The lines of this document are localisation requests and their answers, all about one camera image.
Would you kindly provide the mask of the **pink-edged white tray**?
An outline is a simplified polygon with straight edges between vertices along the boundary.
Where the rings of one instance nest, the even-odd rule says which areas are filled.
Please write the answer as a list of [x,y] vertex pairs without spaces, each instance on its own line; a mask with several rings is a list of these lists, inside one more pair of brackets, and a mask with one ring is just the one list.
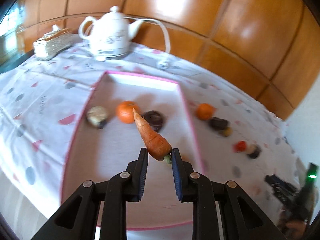
[[[66,156],[60,200],[64,202],[86,180],[102,182],[123,172],[138,158],[144,146],[135,124],[125,124],[116,115],[123,101],[135,102],[142,112],[164,115],[160,131],[173,148],[178,148],[193,169],[203,172],[199,145],[181,86],[177,81],[128,72],[105,72],[93,90],[86,109],[104,107],[109,116],[97,129],[82,116]],[[127,204],[128,230],[155,230],[191,223],[193,206],[179,202],[172,168],[149,158],[144,194],[138,203]]]

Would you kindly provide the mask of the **orange carrot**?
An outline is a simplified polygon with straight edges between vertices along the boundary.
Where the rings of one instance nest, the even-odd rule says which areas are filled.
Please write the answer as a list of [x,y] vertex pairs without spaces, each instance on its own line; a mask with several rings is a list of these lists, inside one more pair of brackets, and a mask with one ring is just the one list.
[[148,153],[157,161],[163,161],[165,156],[171,153],[172,146],[164,137],[152,129],[135,108],[133,109],[133,117]]

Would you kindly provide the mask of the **dark fruit with stem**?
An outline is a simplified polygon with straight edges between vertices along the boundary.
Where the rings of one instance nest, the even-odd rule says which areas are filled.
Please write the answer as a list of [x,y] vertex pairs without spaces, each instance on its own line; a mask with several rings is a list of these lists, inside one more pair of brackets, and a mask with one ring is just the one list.
[[208,120],[208,124],[212,129],[221,131],[225,130],[228,127],[229,122],[226,119],[212,117]]

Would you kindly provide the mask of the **orange mandarin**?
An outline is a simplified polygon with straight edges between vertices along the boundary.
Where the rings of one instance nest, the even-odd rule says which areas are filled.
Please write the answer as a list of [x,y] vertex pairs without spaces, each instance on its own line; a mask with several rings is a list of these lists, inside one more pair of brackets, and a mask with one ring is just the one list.
[[202,121],[209,120],[215,113],[216,108],[208,103],[201,103],[198,105],[195,116]]

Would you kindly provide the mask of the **patterned white tablecloth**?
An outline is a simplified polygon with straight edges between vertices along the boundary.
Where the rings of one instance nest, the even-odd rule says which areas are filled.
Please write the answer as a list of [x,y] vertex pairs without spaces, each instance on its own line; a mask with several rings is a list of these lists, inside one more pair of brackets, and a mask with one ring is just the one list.
[[[72,137],[86,104],[107,71],[128,72],[177,81],[195,129],[204,171],[211,180],[236,181],[277,222],[281,203],[264,178],[276,174],[296,187],[303,169],[285,139],[286,125],[261,103],[223,78],[175,56],[169,68],[156,67],[163,54],[134,44],[121,60],[98,62],[82,42],[49,61],[31,57],[1,74],[1,168],[9,180],[45,217],[61,205],[61,186]],[[226,119],[229,137],[195,116],[199,104],[216,108],[212,117]],[[251,159],[236,152],[239,141],[257,144]]]

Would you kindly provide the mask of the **red tomato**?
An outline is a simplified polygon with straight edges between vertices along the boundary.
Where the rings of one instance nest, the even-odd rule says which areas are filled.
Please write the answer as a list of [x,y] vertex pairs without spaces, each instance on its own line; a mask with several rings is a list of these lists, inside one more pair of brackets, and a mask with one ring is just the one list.
[[234,145],[234,149],[236,152],[245,152],[247,150],[247,142],[239,141]]

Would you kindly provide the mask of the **woven tissue box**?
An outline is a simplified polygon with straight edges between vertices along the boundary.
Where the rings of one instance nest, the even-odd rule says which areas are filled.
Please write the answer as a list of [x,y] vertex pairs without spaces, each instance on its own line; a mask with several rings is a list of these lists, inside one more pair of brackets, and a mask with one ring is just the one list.
[[52,31],[45,33],[33,43],[34,55],[41,60],[50,60],[72,44],[72,30],[69,28],[61,29],[54,24]]

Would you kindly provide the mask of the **orange in tray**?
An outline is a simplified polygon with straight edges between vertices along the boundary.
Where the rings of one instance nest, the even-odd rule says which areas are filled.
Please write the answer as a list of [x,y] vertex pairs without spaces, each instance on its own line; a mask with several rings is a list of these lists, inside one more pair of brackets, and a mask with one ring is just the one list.
[[135,121],[133,109],[141,113],[139,106],[134,101],[123,101],[116,108],[116,116],[121,122],[131,124]]

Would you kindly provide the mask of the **small yellow round fruit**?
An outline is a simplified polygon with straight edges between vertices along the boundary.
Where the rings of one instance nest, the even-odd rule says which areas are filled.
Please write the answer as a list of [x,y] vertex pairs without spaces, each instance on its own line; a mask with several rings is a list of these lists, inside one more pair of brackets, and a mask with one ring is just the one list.
[[232,135],[232,133],[233,133],[233,129],[232,129],[230,126],[228,126],[228,127],[226,127],[225,129],[223,129],[223,130],[220,131],[220,134],[221,134],[223,137],[229,137],[229,136]]

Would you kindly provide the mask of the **dark purple round fruit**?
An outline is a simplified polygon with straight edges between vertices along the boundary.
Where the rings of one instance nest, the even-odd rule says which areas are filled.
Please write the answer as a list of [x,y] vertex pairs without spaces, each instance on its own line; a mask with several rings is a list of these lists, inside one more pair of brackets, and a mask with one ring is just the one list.
[[142,117],[149,123],[151,128],[159,133],[165,124],[165,117],[158,111],[148,111],[143,113]]

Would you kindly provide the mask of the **white ceramic electric kettle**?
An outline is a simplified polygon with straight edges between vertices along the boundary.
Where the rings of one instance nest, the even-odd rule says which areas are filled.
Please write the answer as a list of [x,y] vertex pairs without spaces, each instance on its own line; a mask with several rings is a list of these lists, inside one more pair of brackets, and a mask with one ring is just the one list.
[[89,52],[98,61],[124,56],[129,51],[131,40],[137,35],[142,20],[132,23],[117,6],[100,19],[87,16],[80,24],[78,34],[87,41]]

